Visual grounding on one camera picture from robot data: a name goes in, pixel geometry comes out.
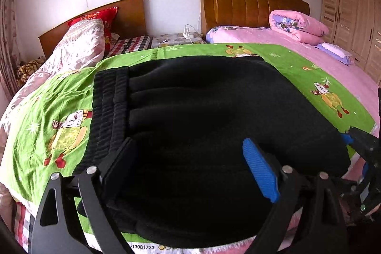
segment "power strip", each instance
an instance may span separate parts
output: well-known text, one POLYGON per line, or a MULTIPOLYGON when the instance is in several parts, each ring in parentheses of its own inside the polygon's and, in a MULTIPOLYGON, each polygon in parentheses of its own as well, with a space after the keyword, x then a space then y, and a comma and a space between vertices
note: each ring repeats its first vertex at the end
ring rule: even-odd
POLYGON ((194 38, 193 34, 189 34, 189 36, 188 36, 188 34, 182 33, 182 35, 184 36, 185 39, 192 39, 192 38, 194 38))

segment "checkered sheet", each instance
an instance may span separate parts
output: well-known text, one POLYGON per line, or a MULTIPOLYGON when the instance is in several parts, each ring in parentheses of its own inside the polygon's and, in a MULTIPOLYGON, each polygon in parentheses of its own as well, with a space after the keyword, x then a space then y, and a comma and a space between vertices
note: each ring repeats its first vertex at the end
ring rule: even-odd
POLYGON ((30 253, 34 217, 28 212, 22 203, 16 203, 13 212, 14 217, 12 227, 16 241, 25 251, 30 253))
POLYGON ((105 58, 124 53, 147 50, 150 48, 150 43, 151 38, 148 35, 118 40, 105 58))

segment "white sheet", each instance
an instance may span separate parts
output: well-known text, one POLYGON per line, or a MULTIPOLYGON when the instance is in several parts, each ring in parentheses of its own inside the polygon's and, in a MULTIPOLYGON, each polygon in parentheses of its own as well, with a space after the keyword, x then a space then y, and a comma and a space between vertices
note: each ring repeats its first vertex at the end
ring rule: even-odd
MULTIPOLYGON (((72 25, 51 57, 30 76, 9 103, 0 121, 0 163, 8 139, 14 108, 43 83, 55 75, 96 65, 104 55, 104 28, 101 19, 83 20, 72 25)), ((11 229, 13 199, 8 189, 0 183, 0 215, 11 229)))

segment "louvered door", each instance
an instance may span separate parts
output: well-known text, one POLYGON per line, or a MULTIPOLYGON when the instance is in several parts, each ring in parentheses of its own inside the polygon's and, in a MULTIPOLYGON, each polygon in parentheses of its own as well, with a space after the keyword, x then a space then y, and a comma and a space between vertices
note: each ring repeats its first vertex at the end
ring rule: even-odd
POLYGON ((350 51, 356 25, 357 0, 340 0, 338 23, 333 43, 350 51))
POLYGON ((369 55, 374 23, 375 0, 358 0, 352 51, 360 55, 365 60, 368 59, 369 55))
POLYGON ((325 24, 330 31, 323 37, 325 42, 333 42, 336 33, 338 10, 339 0, 323 0, 320 21, 325 24))
POLYGON ((381 80, 381 0, 375 0, 375 23, 365 72, 380 84, 381 80))

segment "brown upholstered headboard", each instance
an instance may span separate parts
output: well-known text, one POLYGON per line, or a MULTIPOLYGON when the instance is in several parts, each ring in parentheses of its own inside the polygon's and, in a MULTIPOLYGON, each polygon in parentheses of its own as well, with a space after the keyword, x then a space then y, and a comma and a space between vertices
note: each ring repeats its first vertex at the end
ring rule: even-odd
POLYGON ((220 25, 269 27, 269 14, 273 10, 310 13, 308 3, 303 0, 201 0, 201 31, 205 36, 220 25))
MULTIPOLYGON (((119 0, 78 15, 89 14, 105 8, 117 6, 118 13, 111 24, 111 32, 121 39, 139 37, 147 34, 145 28, 143 0, 119 0)), ((39 37, 45 57, 48 58, 69 29, 67 21, 39 37)))

